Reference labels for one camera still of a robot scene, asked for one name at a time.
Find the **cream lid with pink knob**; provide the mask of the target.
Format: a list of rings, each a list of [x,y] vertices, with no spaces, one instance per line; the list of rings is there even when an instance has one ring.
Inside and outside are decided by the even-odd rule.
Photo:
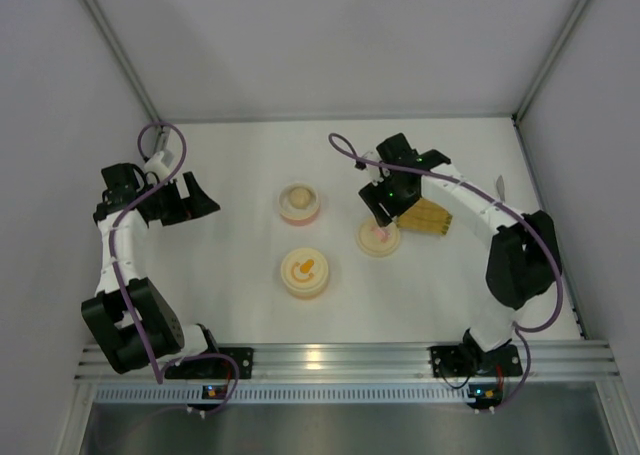
[[[356,232],[356,243],[365,254],[382,258],[393,254],[398,249],[401,234],[394,224],[380,227],[373,217],[368,217]]]

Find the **white steamed bun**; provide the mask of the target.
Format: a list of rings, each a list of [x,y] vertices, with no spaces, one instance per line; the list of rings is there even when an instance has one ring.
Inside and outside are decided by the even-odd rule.
[[[289,204],[297,210],[307,209],[314,200],[313,193],[304,186],[296,186],[287,195]]]

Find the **pink lunch box bowl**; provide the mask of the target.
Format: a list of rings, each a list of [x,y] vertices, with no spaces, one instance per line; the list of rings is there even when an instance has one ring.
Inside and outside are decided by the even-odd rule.
[[[277,201],[280,217],[293,226],[311,224],[319,215],[321,200],[317,190],[306,183],[285,186]]]

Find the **cream lid with orange knob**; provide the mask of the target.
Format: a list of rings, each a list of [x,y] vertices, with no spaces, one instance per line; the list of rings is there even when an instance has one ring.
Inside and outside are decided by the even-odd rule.
[[[291,266],[293,264],[301,264],[302,267],[300,271],[303,273],[307,273],[313,266],[318,267],[326,267],[329,270],[329,278],[330,278],[330,268],[329,263],[326,257],[318,250],[302,247],[297,248],[289,252],[282,260],[280,266],[280,276],[281,270],[286,266]]]

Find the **metal tongs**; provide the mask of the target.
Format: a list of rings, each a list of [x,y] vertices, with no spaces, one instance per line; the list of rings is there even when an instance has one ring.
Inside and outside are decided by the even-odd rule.
[[[504,178],[500,175],[495,181],[495,188],[498,194],[499,200],[502,202],[506,201],[506,186],[504,182]]]

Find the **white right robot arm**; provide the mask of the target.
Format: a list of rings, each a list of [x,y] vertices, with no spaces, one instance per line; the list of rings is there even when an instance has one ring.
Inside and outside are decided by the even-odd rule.
[[[552,218],[542,210],[525,213],[488,195],[440,151],[420,153],[399,133],[361,155],[355,166],[369,174],[359,195],[379,226],[398,222],[427,200],[452,214],[487,249],[489,299],[465,333],[475,350],[491,352],[506,345],[519,310],[561,284]]]

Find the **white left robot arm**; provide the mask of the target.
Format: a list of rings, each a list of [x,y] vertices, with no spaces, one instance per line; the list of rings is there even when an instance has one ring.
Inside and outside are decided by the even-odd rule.
[[[220,210],[193,173],[161,186],[143,182],[142,169],[120,163],[101,170],[106,185],[93,220],[102,239],[102,267],[95,295],[81,315],[111,367],[119,374],[144,368],[170,355],[200,355],[216,350],[202,324],[184,326],[146,273],[149,224],[176,225]]]

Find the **orange lunch box bowl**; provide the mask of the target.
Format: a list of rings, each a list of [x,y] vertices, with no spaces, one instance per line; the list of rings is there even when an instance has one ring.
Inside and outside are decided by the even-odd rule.
[[[285,290],[294,298],[310,300],[323,293],[329,283],[329,270],[313,266],[307,273],[300,271],[301,264],[286,266],[281,270]]]

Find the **woven bamboo tray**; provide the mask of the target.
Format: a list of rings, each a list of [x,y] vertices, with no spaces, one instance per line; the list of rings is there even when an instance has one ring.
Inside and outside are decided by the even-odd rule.
[[[453,216],[442,206],[421,198],[398,217],[400,229],[446,236]]]

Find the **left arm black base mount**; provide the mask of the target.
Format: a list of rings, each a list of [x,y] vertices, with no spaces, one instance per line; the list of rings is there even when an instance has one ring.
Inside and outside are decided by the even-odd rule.
[[[222,347],[171,360],[163,367],[163,374],[168,380],[248,380],[252,378],[253,355],[251,347]]]

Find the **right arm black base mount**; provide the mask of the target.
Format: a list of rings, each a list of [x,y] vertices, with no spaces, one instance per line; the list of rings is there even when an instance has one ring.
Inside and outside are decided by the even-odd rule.
[[[463,344],[436,345],[429,348],[436,378],[518,377],[524,372],[515,345],[483,352]]]

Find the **aluminium front rail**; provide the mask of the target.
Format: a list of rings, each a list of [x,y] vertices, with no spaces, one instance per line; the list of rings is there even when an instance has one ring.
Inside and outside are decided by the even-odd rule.
[[[528,379],[599,381],[617,378],[609,344],[569,340],[515,341]],[[431,382],[433,362],[423,343],[255,344],[251,383],[419,383]]]

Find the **left aluminium frame post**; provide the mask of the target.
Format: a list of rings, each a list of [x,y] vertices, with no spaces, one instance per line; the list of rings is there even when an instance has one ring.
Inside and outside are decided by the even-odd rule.
[[[78,0],[149,121],[161,116],[99,0]]]

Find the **aluminium frame post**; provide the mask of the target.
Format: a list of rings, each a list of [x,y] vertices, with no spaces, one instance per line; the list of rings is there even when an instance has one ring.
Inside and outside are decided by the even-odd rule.
[[[524,95],[517,106],[517,109],[512,114],[511,119],[515,127],[520,125],[529,112],[539,92],[543,89],[561,56],[568,48],[570,41],[574,37],[574,34],[578,30],[593,2],[594,0],[574,0],[570,4],[569,11],[563,19],[553,42],[546,51],[539,67],[536,69],[533,78],[528,84]]]
[[[78,0],[149,121],[161,116],[99,0]]]

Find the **right aluminium frame post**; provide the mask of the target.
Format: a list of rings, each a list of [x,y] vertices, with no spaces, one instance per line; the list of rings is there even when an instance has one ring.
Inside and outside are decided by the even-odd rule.
[[[528,84],[524,95],[517,106],[517,109],[512,114],[511,119],[515,127],[520,125],[529,112],[539,92],[543,89],[561,56],[568,48],[570,41],[574,37],[574,34],[578,30],[593,2],[594,0],[574,0],[570,4],[569,11],[563,19],[553,42],[546,51],[539,67],[536,69],[533,78]]]

